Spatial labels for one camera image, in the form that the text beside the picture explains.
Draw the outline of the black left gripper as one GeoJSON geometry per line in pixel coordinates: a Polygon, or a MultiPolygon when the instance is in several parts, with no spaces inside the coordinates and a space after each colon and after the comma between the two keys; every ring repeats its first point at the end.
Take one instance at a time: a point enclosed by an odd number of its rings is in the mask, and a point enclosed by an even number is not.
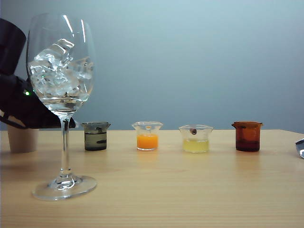
{"type": "Polygon", "coordinates": [[[15,75],[0,76],[0,110],[0,121],[19,129],[77,128],[71,115],[53,114],[31,84],[15,75]]]}

